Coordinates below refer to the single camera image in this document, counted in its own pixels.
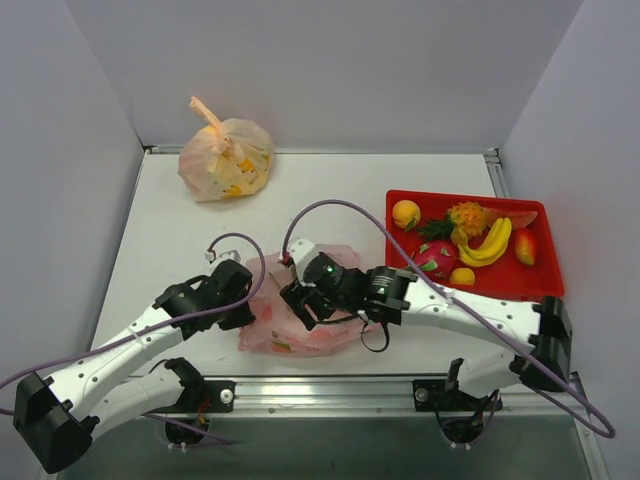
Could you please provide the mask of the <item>watermelon slice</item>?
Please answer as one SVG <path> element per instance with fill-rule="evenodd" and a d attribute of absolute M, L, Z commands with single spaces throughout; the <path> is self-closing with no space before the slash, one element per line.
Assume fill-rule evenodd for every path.
<path fill-rule="evenodd" d="M 509 219 L 513 229 L 525 228 L 533 223 L 538 212 L 533 210 L 505 210 L 500 208 L 484 208 L 486 225 L 492 227 L 498 219 Z"/>

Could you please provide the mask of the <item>aluminium front rail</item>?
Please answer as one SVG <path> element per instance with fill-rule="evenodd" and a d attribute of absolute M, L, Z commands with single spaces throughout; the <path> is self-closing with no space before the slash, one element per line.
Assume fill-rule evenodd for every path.
<path fill-rule="evenodd" d="M 438 378 L 427 376 L 329 376 L 329 377 L 206 377 L 236 383 L 231 413 L 208 417 L 236 417 L 269 414 L 299 416 L 402 415 L 414 409 L 412 381 Z M 68 379 L 57 375 L 51 386 L 56 397 L 71 407 L 72 415 L 129 420 L 147 412 L 165 410 L 182 392 L 173 373 L 156 370 L 127 380 L 100 382 L 75 374 Z"/>

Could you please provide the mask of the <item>pink plastic bag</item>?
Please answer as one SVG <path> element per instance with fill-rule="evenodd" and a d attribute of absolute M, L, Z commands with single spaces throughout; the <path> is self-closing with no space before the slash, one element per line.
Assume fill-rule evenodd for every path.
<path fill-rule="evenodd" d="M 308 331 L 280 296 L 292 274 L 279 263 L 279 255 L 265 257 L 266 276 L 258 293 L 249 301 L 255 320 L 240 329 L 238 350 L 288 357 L 332 355 L 360 339 L 362 322 L 319 325 Z"/>

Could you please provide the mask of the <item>red toy dragon fruit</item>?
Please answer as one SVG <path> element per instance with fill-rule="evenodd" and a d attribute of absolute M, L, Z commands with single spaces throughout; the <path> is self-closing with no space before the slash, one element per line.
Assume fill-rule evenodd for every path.
<path fill-rule="evenodd" d="M 447 281 L 458 261 L 458 248 L 446 240 L 422 243 L 411 260 L 433 281 Z"/>

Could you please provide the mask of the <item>orange toy pineapple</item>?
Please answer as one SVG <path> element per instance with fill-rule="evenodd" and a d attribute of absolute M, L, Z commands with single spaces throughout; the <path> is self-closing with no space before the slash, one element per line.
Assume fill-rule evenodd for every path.
<path fill-rule="evenodd" d="M 443 240 L 458 229 L 472 238 L 480 236 L 487 225 L 485 209 L 477 202 L 468 201 L 449 208 L 443 219 L 429 219 L 417 232 L 429 240 Z"/>

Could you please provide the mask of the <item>red yellow mango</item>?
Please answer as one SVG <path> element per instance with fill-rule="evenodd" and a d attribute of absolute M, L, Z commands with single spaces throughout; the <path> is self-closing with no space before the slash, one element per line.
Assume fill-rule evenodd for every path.
<path fill-rule="evenodd" d="M 537 239 L 528 228 L 519 228 L 515 231 L 514 253 L 521 264 L 535 265 L 538 253 Z"/>

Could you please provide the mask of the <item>small yellow lemon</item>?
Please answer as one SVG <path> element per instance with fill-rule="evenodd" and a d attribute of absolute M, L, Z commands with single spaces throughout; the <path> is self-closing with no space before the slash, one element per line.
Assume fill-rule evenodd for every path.
<path fill-rule="evenodd" d="M 456 268 L 451 272 L 449 281 L 455 285 L 473 286 L 476 282 L 476 275 L 470 268 Z"/>

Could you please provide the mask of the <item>red plastic tray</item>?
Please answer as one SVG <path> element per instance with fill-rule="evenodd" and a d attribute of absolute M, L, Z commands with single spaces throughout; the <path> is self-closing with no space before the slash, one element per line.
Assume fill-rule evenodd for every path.
<path fill-rule="evenodd" d="M 392 207 L 400 200 L 411 200 L 421 210 L 421 220 L 417 227 L 405 232 L 398 228 L 392 220 Z M 533 210 L 538 212 L 536 220 L 528 228 L 537 239 L 538 253 L 534 266 L 521 264 L 514 253 L 513 229 L 506 252 L 495 263 L 474 268 L 462 263 L 459 259 L 455 268 L 470 268 L 476 275 L 473 286 L 462 286 L 447 281 L 436 281 L 446 286 L 459 287 L 464 291 L 482 294 L 494 298 L 508 300 L 539 300 L 544 296 L 561 297 L 565 289 L 561 270 L 558 264 L 551 230 L 543 205 L 536 201 L 491 198 L 482 196 L 468 196 L 456 194 L 439 194 L 427 192 L 413 192 L 404 190 L 390 190 L 386 194 L 386 224 L 393 238 L 410 256 L 422 244 L 434 241 L 424 238 L 417 229 L 424 226 L 429 219 L 443 219 L 449 208 L 459 203 L 477 202 L 483 208 L 500 208 L 505 210 Z M 468 238 L 471 248 L 478 248 L 483 243 L 491 227 L 477 237 Z"/>

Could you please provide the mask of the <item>yellow fruit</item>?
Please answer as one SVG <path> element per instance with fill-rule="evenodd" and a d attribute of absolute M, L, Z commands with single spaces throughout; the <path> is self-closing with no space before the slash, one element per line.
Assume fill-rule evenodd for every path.
<path fill-rule="evenodd" d="M 509 218 L 498 218 L 480 247 L 471 248 L 466 234 L 459 229 L 454 231 L 452 241 L 458 248 L 459 259 L 463 264 L 480 268 L 489 266 L 502 257 L 507 250 L 512 230 Z"/>

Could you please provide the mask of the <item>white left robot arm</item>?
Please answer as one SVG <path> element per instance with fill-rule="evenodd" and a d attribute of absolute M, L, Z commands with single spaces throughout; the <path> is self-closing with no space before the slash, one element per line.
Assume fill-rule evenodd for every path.
<path fill-rule="evenodd" d="M 151 373 L 132 373 L 217 323 L 252 320 L 244 303 L 251 272 L 232 258 L 208 275 L 168 287 L 144 312 L 91 356 L 43 378 L 28 373 L 16 388 L 13 425 L 43 469 L 58 473 L 79 460 L 107 431 L 165 407 L 195 411 L 210 394 L 184 358 Z"/>

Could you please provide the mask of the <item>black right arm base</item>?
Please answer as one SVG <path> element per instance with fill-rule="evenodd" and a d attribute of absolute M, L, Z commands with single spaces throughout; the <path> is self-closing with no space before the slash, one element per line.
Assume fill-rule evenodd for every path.
<path fill-rule="evenodd" d="M 492 424 L 503 403 L 498 390 L 480 398 L 459 388 L 458 374 L 464 361 L 451 362 L 445 377 L 412 381 L 414 409 L 433 413 L 441 434 L 452 449 L 470 450 Z"/>

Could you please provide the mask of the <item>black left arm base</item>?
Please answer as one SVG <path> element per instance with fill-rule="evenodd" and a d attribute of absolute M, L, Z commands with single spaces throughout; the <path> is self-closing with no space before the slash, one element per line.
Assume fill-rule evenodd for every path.
<path fill-rule="evenodd" d="M 222 447 L 235 444 L 234 440 L 210 432 L 208 414 L 231 413 L 234 408 L 236 383 L 232 380 L 206 380 L 185 358 L 158 361 L 149 374 L 159 369 L 162 373 L 175 373 L 182 392 L 175 404 L 151 414 L 164 424 L 161 438 L 171 448 L 186 451 L 190 448 Z"/>

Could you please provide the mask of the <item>orange fruit with leaf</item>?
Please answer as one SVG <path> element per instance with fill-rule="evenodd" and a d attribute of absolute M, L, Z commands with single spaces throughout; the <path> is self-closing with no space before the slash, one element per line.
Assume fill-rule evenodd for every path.
<path fill-rule="evenodd" d="M 420 207 L 411 200 L 400 200 L 392 207 L 393 223 L 405 232 L 417 227 L 421 217 Z"/>

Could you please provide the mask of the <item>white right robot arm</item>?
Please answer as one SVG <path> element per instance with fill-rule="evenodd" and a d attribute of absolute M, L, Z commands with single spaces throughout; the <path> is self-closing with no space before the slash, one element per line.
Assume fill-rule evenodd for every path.
<path fill-rule="evenodd" d="M 443 385 L 446 402 L 465 409 L 496 390 L 522 384 L 563 392 L 570 376 L 572 326 L 556 297 L 506 301 L 443 287 L 386 266 L 346 268 L 323 252 L 293 267 L 280 296 L 307 329 L 344 312 L 384 330 L 433 327 L 498 346 L 483 358 L 455 358 Z"/>

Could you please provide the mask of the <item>orange plastic bag with fruit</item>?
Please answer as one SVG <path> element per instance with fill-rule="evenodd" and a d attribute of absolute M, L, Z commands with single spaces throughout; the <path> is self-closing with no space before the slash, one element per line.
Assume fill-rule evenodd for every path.
<path fill-rule="evenodd" d="M 196 97 L 189 107 L 206 122 L 178 159 L 178 175 L 193 199 L 213 202 L 263 189 L 275 160 L 269 133 L 251 120 L 222 121 Z"/>

